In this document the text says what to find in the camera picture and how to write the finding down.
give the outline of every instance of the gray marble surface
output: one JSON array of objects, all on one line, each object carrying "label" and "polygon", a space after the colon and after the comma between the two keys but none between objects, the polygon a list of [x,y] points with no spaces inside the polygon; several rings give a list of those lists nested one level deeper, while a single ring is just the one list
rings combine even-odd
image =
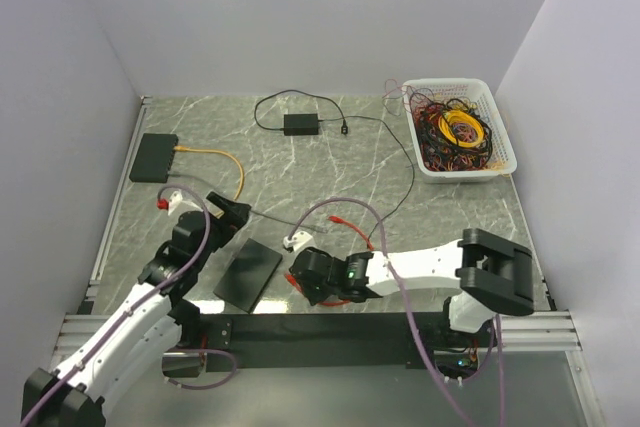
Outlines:
[{"label": "gray marble surface", "polygon": [[[253,120],[257,97],[154,98],[147,105],[143,132],[179,136],[180,144],[193,148],[222,149],[233,153],[246,169],[246,185],[240,201],[257,210],[291,221],[311,205],[332,196],[351,196],[370,202],[379,212],[389,212],[404,196],[410,180],[409,162],[398,144],[379,122],[349,119],[349,135],[340,134],[340,122],[322,124],[321,135],[284,137],[261,130]],[[393,116],[379,97],[336,97],[345,115],[383,118],[403,142],[415,162],[407,119]],[[389,108],[399,113],[401,105]],[[264,104],[259,118],[267,126],[280,127],[282,114],[318,112],[321,119],[335,118],[331,104],[303,97],[281,97]],[[173,170],[200,176],[231,196],[238,171],[229,159],[213,154],[177,153]],[[195,180],[174,179],[205,195],[208,188]],[[157,184],[133,184],[127,180],[117,212],[113,237],[102,265],[100,289],[93,313],[110,314],[122,302],[142,267],[158,246],[169,238],[174,218],[155,206]],[[318,247],[336,256],[366,249],[350,229],[327,220],[335,214],[366,232],[374,225],[371,215],[355,204],[332,204],[312,214],[310,222],[328,230],[314,234]],[[429,184],[416,169],[416,182],[407,201],[385,222],[390,251],[430,248],[459,238],[467,227],[480,227],[527,246],[525,220],[510,177],[480,184]],[[287,225],[252,216],[247,226],[224,248],[212,255],[199,283],[187,298],[198,301],[203,312],[237,312],[213,295],[213,289],[234,254],[251,237],[285,254],[267,286],[256,313],[267,312],[399,312],[399,295],[348,304],[336,308],[310,307],[284,278],[291,262],[281,249]],[[374,235],[372,241],[378,242]],[[548,310],[546,287],[539,267],[535,271],[535,305]],[[415,310],[442,307],[450,291],[411,293]]]}]

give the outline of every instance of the yellow cable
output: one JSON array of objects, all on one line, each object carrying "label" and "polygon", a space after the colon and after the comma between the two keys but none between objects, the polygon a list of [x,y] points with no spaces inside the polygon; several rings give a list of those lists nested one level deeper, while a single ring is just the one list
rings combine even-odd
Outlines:
[{"label": "yellow cable", "polygon": [[236,193],[233,196],[233,200],[238,200],[238,197],[240,197],[240,194],[242,193],[242,189],[244,188],[244,168],[242,167],[242,164],[240,163],[240,161],[238,159],[236,159],[232,154],[230,154],[229,152],[225,152],[224,150],[216,150],[216,149],[192,149],[191,147],[184,147],[182,145],[176,145],[173,150],[175,150],[176,152],[191,152],[191,153],[195,153],[195,154],[218,154],[218,155],[224,155],[225,157],[228,157],[229,159],[233,160],[236,165],[238,166],[238,170],[240,171],[240,183],[238,184],[238,189],[236,190]]},{"label": "yellow cable", "polygon": [[[476,131],[476,140],[474,140],[473,142],[464,142],[457,139],[451,131],[451,124],[457,123],[470,125],[473,130]],[[438,121],[438,127],[451,143],[459,145],[460,147],[469,149],[477,147],[484,141],[484,129],[482,128],[482,125],[480,125],[480,122],[478,122],[473,116],[461,110],[450,110],[448,112],[445,112]]]}]

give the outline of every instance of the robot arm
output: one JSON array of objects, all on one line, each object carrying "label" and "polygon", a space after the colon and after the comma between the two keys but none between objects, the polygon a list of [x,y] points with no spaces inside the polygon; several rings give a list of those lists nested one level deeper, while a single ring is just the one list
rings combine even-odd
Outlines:
[{"label": "robot arm", "polygon": [[[382,252],[352,254],[345,260],[319,250],[311,235],[284,239],[297,254],[290,272],[311,305],[335,295],[364,302],[399,291]],[[475,333],[495,314],[533,313],[533,265],[526,247],[480,229],[433,249],[390,253],[389,260],[408,290],[455,288],[446,304],[450,328]]]},{"label": "robot arm", "polygon": [[[201,211],[180,216],[171,240],[160,247],[122,305],[86,344],[54,372],[37,369],[27,379],[23,418],[59,379],[79,370],[31,420],[29,427],[103,427],[113,406],[154,361],[178,344],[198,345],[199,310],[183,297],[196,284],[209,256],[246,224],[250,211],[250,206],[215,193],[209,194],[207,200],[222,209],[223,214],[218,218],[206,212],[211,222],[209,237],[189,271],[151,295],[156,286],[194,256],[202,243],[205,221]],[[148,295],[151,296],[140,308],[131,310],[131,305]],[[123,314],[127,317],[121,321]],[[108,340],[85,365],[82,359],[107,335]]]}]

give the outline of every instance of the gray cable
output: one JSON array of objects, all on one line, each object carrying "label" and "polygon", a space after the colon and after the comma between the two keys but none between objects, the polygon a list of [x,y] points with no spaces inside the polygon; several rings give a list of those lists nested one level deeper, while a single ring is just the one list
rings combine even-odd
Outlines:
[{"label": "gray cable", "polygon": [[[209,182],[206,179],[203,179],[202,177],[198,177],[197,175],[192,175],[192,174],[184,174],[182,172],[175,172],[175,171],[171,171],[169,172],[169,176],[171,177],[181,177],[183,179],[193,179],[196,180],[204,185],[206,185],[209,189],[213,190],[214,192],[216,192],[218,195],[222,195],[224,197],[227,197],[224,192],[222,192],[222,189],[219,189],[217,186],[215,186],[213,183]],[[253,207],[251,208],[251,212],[255,215],[259,215],[260,217],[264,217],[265,219],[270,219],[270,220],[274,220],[276,222],[280,222],[281,224],[286,224],[286,225],[296,225],[295,222],[290,221],[290,220],[286,220],[283,219],[281,217],[277,217],[275,215],[272,214],[267,214],[266,212],[258,212],[257,210],[254,210]],[[302,227],[304,227],[305,229],[308,230],[312,230],[314,232],[318,232],[321,234],[326,234],[328,232],[327,229],[325,229],[324,227],[320,227],[318,225],[311,225],[311,224],[303,224]]]}]

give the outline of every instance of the black cable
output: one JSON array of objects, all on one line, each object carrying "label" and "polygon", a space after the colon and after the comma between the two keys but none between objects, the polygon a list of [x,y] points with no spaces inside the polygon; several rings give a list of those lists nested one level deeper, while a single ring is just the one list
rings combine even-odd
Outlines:
[{"label": "black cable", "polygon": [[301,90],[296,90],[296,89],[281,90],[280,92],[276,92],[275,94],[269,95],[268,97],[264,97],[264,98],[260,99],[258,102],[256,102],[256,105],[253,108],[253,118],[255,119],[256,125],[258,127],[260,127],[261,129],[264,129],[264,130],[271,130],[271,131],[275,131],[275,132],[281,132],[281,131],[284,130],[282,127],[275,128],[275,127],[265,127],[264,125],[262,125],[258,121],[258,107],[264,101],[269,100],[269,99],[273,99],[274,97],[277,97],[277,96],[282,95],[282,94],[286,94],[287,92],[295,92],[297,94],[306,95],[307,97],[312,97],[314,99],[326,100],[328,102],[331,102],[333,105],[336,106],[336,109],[338,109],[338,112],[340,112],[340,116],[342,117],[342,127],[340,129],[340,132],[342,132],[344,135],[347,135],[349,133],[349,127],[347,126],[347,118],[344,116],[344,112],[342,112],[342,109],[340,108],[340,106],[338,105],[338,103],[335,100],[330,99],[329,97],[323,97],[322,95],[308,94],[306,92],[302,92]]},{"label": "black cable", "polygon": [[[391,130],[391,127],[389,127],[389,125],[384,120],[376,119],[375,117],[367,117],[366,115],[347,115],[346,118],[347,119],[374,120],[376,122],[381,122],[382,125],[384,125],[387,128],[387,130],[391,134],[391,137],[393,137],[393,140],[395,140],[398,143],[398,145],[400,146],[400,150],[402,150],[402,152],[404,152],[404,155],[407,157],[407,160],[409,161],[409,165],[411,166],[411,184],[409,184],[409,188],[407,189],[407,193],[404,194],[404,197],[402,197],[400,202],[397,203],[397,205],[395,206],[395,208],[391,212],[389,212],[387,215],[382,217],[382,221],[384,222],[389,217],[391,217],[393,214],[395,214],[398,211],[398,209],[400,208],[400,206],[404,203],[404,201],[407,200],[407,197],[409,197],[409,194],[413,190],[413,184],[416,181],[416,167],[413,164],[413,160],[411,160],[411,157],[409,157],[409,154],[407,153],[407,150],[404,148],[404,145],[402,145],[402,142],[400,142],[400,139],[398,139],[396,134],[394,134],[393,131]],[[336,120],[341,120],[341,119],[324,119],[321,122],[334,122]],[[371,239],[371,236],[373,235],[373,233],[376,231],[377,228],[378,228],[378,224],[376,223],[376,225],[374,225],[373,229],[369,233],[368,239]]]}]

